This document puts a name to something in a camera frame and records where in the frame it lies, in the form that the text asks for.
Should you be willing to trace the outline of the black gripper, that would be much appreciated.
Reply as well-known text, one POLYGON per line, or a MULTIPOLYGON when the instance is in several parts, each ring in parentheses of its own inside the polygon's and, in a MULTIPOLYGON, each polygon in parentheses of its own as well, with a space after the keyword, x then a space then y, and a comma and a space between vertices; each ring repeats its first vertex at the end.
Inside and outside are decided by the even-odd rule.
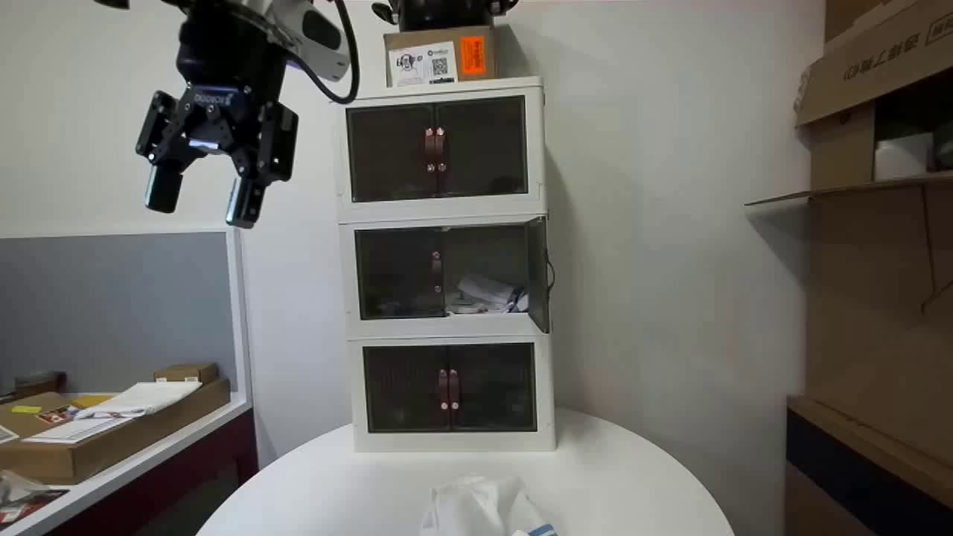
POLYGON ((170 0, 185 11, 175 69, 181 96, 157 90, 146 107, 134 151, 154 169, 146 205, 173 215, 185 169, 206 154, 227 154, 237 178, 227 224, 254 229, 264 184, 291 177, 297 116, 280 101, 285 52, 264 22, 231 0, 170 0))

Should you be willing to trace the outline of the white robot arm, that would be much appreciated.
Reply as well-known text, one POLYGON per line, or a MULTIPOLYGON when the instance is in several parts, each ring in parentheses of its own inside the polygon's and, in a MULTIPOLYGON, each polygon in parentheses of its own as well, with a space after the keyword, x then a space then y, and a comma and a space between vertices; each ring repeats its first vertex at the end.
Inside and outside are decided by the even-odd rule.
POLYGON ((170 215, 185 172, 206 154, 234 166, 227 224, 249 229, 274 183, 291 178, 297 116, 280 101, 297 67, 334 104, 359 90, 358 38, 343 0, 328 22, 313 0, 164 0, 185 22, 175 69, 185 93, 157 90, 134 151, 152 165, 146 205, 170 215))

